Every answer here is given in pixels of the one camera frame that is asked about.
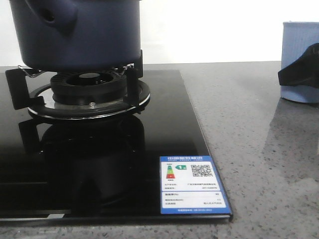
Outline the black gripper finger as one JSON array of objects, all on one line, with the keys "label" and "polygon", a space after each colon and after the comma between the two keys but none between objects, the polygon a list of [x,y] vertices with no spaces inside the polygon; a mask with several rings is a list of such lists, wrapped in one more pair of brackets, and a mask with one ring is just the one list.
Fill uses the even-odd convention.
[{"label": "black gripper finger", "polygon": [[281,86],[319,87],[319,44],[309,46],[295,62],[278,72]]}]

